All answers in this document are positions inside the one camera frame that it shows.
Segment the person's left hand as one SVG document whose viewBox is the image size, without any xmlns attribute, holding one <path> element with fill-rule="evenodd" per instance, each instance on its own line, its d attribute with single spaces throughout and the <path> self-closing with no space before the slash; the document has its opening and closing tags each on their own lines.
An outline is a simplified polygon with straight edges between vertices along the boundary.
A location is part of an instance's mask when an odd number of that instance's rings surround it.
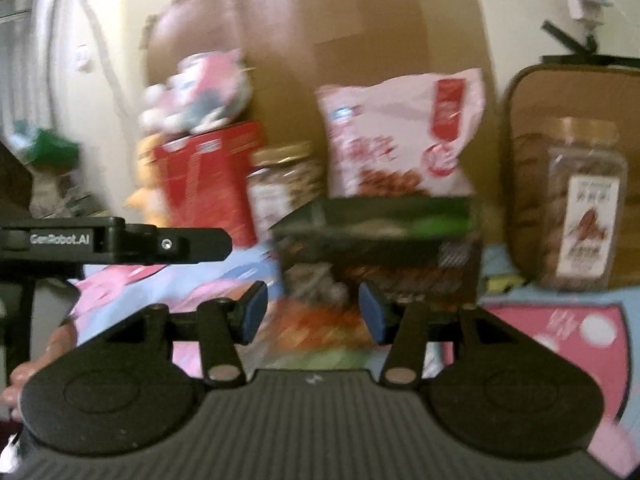
<svg viewBox="0 0 640 480">
<path fill-rule="evenodd" d="M 1 403 L 9 409 L 10 419 L 22 421 L 20 400 L 24 385 L 32 376 L 76 348 L 77 330 L 73 322 L 64 323 L 50 336 L 43 354 L 35 360 L 20 364 L 11 374 L 9 385 L 1 393 Z"/>
</svg>

